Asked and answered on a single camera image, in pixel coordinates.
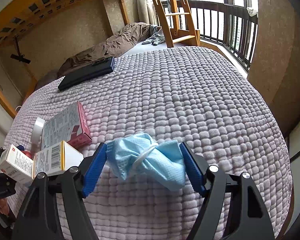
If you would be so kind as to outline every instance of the pink box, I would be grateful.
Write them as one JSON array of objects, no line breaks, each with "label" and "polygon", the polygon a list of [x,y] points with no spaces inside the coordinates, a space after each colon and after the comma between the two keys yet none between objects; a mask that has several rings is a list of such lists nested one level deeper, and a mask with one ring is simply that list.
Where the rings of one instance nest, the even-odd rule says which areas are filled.
[{"label": "pink box", "polygon": [[84,110],[78,101],[44,123],[41,150],[63,140],[74,148],[92,141]]}]

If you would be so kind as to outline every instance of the roll of tape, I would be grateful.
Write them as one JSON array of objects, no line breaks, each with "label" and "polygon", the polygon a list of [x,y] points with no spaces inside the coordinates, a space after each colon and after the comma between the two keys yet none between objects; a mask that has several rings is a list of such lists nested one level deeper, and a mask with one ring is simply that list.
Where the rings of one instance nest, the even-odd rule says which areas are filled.
[{"label": "roll of tape", "polygon": [[31,144],[37,145],[39,143],[44,123],[45,123],[45,120],[43,120],[40,117],[37,117],[37,120],[35,120],[31,138],[30,138]]}]

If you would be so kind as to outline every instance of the blue gripper pad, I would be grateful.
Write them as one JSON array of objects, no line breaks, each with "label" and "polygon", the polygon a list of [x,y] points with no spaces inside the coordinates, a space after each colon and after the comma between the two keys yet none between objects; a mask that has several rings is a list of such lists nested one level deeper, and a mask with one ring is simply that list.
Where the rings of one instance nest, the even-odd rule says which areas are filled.
[{"label": "blue gripper pad", "polygon": [[83,189],[81,191],[82,196],[86,198],[95,188],[103,166],[106,163],[107,155],[106,155],[107,145],[103,144],[99,151],[96,153],[92,163],[88,171],[86,172],[83,180]]},{"label": "blue gripper pad", "polygon": [[186,173],[194,191],[198,192],[200,195],[204,195],[206,188],[203,185],[203,174],[201,173],[197,164],[194,162],[184,143],[180,143],[179,146],[185,161]]}]

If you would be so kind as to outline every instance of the blue surgical mask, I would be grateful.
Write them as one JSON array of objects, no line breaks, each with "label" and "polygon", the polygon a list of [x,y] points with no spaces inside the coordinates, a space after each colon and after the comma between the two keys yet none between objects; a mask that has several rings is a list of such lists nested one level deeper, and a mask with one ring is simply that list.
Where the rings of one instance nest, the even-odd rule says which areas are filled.
[{"label": "blue surgical mask", "polygon": [[147,133],[107,143],[107,158],[115,176],[126,180],[146,173],[171,191],[185,185],[186,168],[176,140],[157,144]]}]

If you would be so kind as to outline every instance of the black laptop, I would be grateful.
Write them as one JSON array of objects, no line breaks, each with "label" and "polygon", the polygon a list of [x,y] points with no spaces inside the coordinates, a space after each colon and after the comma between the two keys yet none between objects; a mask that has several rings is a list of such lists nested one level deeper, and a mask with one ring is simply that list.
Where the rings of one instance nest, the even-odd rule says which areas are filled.
[{"label": "black laptop", "polygon": [[63,91],[83,81],[111,73],[114,68],[114,62],[114,57],[109,57],[74,70],[64,77],[59,84],[58,89]]}]

